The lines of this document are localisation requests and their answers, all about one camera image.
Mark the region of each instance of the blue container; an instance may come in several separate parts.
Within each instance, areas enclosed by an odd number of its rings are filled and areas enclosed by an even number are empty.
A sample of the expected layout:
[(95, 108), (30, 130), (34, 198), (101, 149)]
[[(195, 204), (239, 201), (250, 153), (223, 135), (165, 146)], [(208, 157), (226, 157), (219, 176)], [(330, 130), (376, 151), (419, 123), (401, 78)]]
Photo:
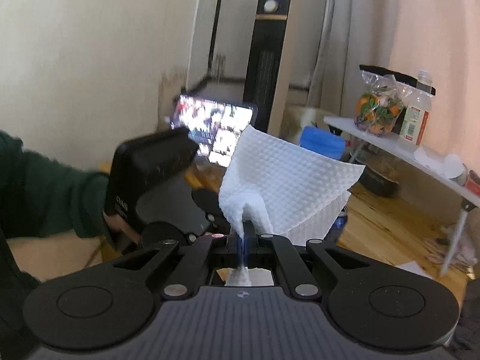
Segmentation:
[(339, 160), (345, 151), (345, 140), (321, 128), (307, 126), (300, 136), (300, 147)]
[(349, 217), (347, 215), (347, 207), (345, 206), (340, 212), (340, 215), (337, 217), (335, 222), (333, 222), (332, 227), (328, 230), (328, 233), (323, 238), (324, 241), (336, 243), (340, 236), (343, 233), (345, 226), (347, 225), (347, 221)]

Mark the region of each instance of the plastic bag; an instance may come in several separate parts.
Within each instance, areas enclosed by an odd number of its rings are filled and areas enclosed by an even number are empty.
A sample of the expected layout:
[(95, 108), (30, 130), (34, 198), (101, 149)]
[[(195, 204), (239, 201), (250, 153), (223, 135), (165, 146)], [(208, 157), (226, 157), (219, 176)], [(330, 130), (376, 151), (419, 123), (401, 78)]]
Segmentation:
[(368, 89), (355, 107), (355, 124), (362, 131), (381, 136), (392, 131), (412, 88), (397, 82), (393, 75), (379, 76), (362, 70), (362, 78)]

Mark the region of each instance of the curtain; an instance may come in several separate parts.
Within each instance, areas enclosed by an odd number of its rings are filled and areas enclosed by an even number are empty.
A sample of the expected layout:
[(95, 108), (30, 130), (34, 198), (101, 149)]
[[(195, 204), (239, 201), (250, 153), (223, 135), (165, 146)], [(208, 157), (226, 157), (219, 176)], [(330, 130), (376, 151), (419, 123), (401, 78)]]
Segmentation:
[(318, 106), (322, 97), (323, 77), (325, 75), (326, 55), (328, 52), (328, 44), (330, 43), (330, 35), (332, 32), (334, 9), (335, 0), (326, 0), (317, 61), (315, 64), (315, 70), (313, 71), (310, 90), (307, 97), (308, 107)]
[(388, 65), (398, 1), (334, 0), (326, 5), (309, 107), (353, 116), (363, 90), (359, 65)]

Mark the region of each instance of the white paper towel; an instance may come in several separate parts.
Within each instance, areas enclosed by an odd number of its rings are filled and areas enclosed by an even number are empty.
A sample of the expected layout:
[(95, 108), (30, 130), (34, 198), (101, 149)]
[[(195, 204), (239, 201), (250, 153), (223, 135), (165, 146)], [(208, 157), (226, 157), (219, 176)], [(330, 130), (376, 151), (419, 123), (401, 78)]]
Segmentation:
[(326, 235), (363, 169), (248, 126), (226, 170), (218, 202), (240, 237), (242, 221), (251, 220), (258, 233), (305, 245)]
[(465, 169), (462, 160), (456, 154), (441, 157), (431, 150), (426, 150), (422, 146), (413, 153), (413, 157), (420, 164), (447, 179), (454, 179), (460, 176)]

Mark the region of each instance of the person's arm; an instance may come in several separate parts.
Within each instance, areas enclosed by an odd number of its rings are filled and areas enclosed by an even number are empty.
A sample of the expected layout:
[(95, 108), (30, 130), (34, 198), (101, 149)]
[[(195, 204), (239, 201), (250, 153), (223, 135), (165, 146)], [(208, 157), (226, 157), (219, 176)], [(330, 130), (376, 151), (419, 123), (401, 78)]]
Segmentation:
[(23, 149), (0, 131), (0, 227), (6, 238), (45, 237), (74, 229), (79, 237), (104, 234), (108, 178), (82, 172)]

